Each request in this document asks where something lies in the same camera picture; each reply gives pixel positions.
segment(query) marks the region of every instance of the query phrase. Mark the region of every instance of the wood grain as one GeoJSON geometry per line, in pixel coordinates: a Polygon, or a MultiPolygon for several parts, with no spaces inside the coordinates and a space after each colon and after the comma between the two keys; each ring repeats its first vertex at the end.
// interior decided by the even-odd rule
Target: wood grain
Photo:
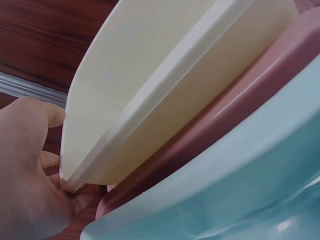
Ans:
{"type": "Polygon", "coordinates": [[[67,92],[116,2],[1,0],[0,72],[67,92]]]}

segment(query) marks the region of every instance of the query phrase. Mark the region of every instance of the plastic container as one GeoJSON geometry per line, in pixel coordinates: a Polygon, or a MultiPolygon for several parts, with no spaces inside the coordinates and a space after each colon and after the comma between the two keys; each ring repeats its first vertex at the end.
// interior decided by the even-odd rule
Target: plastic container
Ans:
{"type": "Polygon", "coordinates": [[[121,1],[79,66],[62,136],[65,190],[127,177],[298,15],[292,0],[160,2],[121,1]]]}
{"type": "MultiPolygon", "coordinates": [[[[229,230],[285,211],[319,181],[319,68],[320,55],[218,142],[89,224],[80,239],[228,239],[229,230]]],[[[252,239],[244,237],[235,239],[252,239]]]]}
{"type": "Polygon", "coordinates": [[[96,219],[137,197],[210,147],[320,53],[320,8],[302,14],[217,99],[101,200],[96,219]]]}

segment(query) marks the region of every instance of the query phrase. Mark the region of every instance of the finger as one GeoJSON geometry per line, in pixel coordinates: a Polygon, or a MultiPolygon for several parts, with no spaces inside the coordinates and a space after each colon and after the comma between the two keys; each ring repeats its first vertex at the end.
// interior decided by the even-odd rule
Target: finger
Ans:
{"type": "Polygon", "coordinates": [[[39,160],[42,169],[59,166],[60,164],[60,156],[48,151],[41,151],[39,160]]]}
{"type": "Polygon", "coordinates": [[[48,127],[54,128],[63,124],[65,119],[65,110],[50,102],[42,102],[48,119],[48,127]]]}
{"type": "Polygon", "coordinates": [[[48,178],[57,189],[61,188],[59,173],[48,176],[48,178]]]}
{"type": "Polygon", "coordinates": [[[82,214],[93,202],[95,195],[91,194],[80,194],[74,199],[70,200],[70,207],[72,212],[72,217],[77,217],[82,214]]]}

